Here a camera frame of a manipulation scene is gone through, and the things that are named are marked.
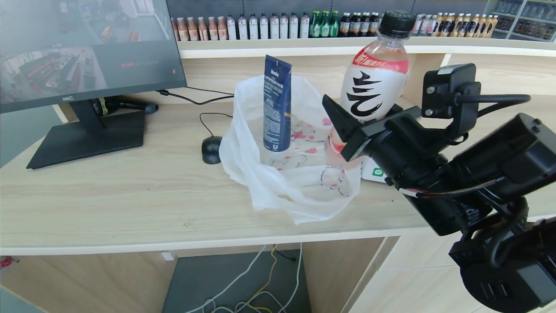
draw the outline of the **yellow wire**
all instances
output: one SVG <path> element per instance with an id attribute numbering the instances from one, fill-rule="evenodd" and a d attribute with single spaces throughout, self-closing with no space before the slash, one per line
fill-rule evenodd
<path id="1" fill-rule="evenodd" d="M 274 248 L 272 248 L 272 251 L 270 252 L 270 256 L 272 256 L 272 258 L 274 259 L 274 263 L 272 264 L 272 267 L 270 268 L 269 280 L 266 281 L 266 284 L 265 284 L 263 287 L 261 287 L 261 288 L 259 289 L 259 291 L 257 291 L 257 292 L 251 297 L 251 299 L 255 298 L 258 294 L 261 293 L 261 291 L 263 291 L 263 290 L 266 288 L 266 286 L 268 286 L 268 285 L 270 284 L 270 280 L 272 279 L 272 272 L 274 272 L 274 266 L 275 266 L 276 263 L 278 262 L 278 259 L 274 256 L 274 251 L 276 251 L 276 247 L 277 247 L 277 246 L 278 246 L 278 245 L 275 245 Z M 267 309 L 267 308 L 265 308 L 265 307 L 253 307 L 253 306 L 251 306 L 250 304 L 248 304 L 248 307 L 250 307 L 250 308 L 252 308 L 252 309 L 265 310 L 265 311 L 268 311 L 268 312 L 272 313 L 271 310 L 269 310 L 269 309 Z"/>

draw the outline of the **monitor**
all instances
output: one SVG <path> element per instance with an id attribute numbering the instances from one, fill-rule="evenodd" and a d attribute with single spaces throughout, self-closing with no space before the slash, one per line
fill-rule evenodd
<path id="1" fill-rule="evenodd" d="M 185 87 L 166 0 L 2 0 L 0 113 L 69 102 L 28 168 L 141 146 L 145 113 L 99 118 L 98 99 Z"/>

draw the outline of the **green sticker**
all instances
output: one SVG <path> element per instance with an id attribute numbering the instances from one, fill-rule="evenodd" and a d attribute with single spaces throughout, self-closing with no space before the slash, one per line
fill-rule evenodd
<path id="1" fill-rule="evenodd" d="M 375 168 L 373 170 L 373 176 L 382 177 L 382 175 L 384 175 L 384 172 L 380 168 Z"/>

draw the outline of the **blue tube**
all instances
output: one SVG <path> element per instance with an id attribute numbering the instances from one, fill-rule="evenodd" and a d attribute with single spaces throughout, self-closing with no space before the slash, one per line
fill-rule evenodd
<path id="1" fill-rule="evenodd" d="M 291 64 L 266 56 L 263 145 L 280 152 L 290 147 Z"/>

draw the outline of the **computer mouse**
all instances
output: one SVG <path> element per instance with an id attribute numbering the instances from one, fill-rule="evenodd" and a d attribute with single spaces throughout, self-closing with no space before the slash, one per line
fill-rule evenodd
<path id="1" fill-rule="evenodd" d="M 206 164 L 220 163 L 220 154 L 218 153 L 218 150 L 220 149 L 221 142 L 222 137 L 220 136 L 210 136 L 203 140 L 203 143 L 201 144 L 203 162 Z"/>

